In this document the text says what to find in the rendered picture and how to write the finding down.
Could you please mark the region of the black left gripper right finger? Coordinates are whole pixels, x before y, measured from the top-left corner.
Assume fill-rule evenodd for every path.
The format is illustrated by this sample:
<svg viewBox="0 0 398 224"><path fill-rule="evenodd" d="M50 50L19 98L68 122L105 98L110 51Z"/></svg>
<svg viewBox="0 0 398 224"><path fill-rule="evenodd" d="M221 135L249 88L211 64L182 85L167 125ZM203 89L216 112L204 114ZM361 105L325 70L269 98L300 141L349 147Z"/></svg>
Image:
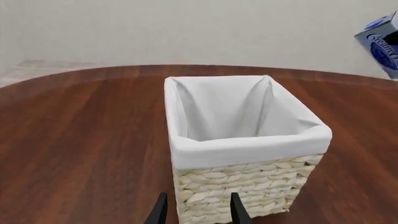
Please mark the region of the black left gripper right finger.
<svg viewBox="0 0 398 224"><path fill-rule="evenodd" d="M239 194L231 194L231 218L232 224L251 224L251 218L247 213Z"/></svg>

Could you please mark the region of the woven basket with white liner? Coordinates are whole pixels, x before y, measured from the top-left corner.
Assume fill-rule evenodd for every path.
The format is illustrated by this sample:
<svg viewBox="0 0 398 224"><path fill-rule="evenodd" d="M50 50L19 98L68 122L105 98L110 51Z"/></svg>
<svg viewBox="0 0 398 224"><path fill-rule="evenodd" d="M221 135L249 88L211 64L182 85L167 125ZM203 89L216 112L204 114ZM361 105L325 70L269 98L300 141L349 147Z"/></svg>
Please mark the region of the woven basket with white liner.
<svg viewBox="0 0 398 224"><path fill-rule="evenodd" d="M332 131L270 76L164 81L178 224L232 221L231 194L251 218L288 212Z"/></svg>

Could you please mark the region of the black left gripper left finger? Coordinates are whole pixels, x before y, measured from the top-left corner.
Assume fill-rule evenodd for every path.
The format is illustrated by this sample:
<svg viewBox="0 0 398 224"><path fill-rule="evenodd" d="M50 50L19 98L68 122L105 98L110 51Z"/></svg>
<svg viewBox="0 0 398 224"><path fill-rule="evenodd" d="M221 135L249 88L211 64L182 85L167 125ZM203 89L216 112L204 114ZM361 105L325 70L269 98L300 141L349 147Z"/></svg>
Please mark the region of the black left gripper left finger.
<svg viewBox="0 0 398 224"><path fill-rule="evenodd" d="M168 200L167 194L162 192L152 209L151 224L165 224L167 218Z"/></svg>

